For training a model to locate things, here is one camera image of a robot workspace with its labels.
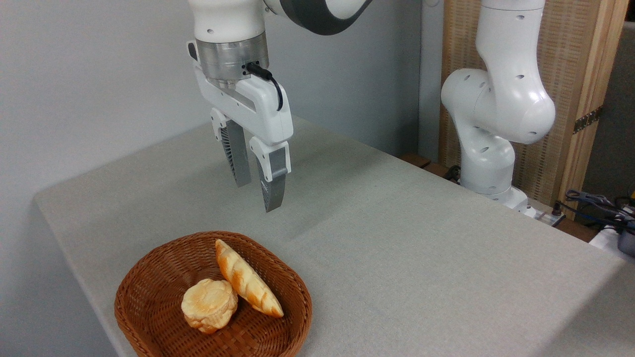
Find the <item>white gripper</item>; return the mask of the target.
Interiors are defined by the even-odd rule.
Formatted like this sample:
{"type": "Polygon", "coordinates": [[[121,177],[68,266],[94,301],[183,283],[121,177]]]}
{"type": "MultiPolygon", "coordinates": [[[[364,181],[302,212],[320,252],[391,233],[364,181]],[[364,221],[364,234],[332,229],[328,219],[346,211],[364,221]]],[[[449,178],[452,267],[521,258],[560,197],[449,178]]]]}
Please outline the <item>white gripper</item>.
{"type": "Polygon", "coordinates": [[[238,187],[252,181],[244,129],[254,135],[250,148],[257,159],[265,211],[283,203],[286,175],[292,171],[289,144],[294,133],[292,115],[284,88],[283,107],[278,110],[276,86],[251,75],[234,88],[220,88],[209,81],[201,68],[201,56],[193,41],[188,43],[200,92],[213,109],[210,117],[216,140],[222,143],[232,176],[238,187]]]}

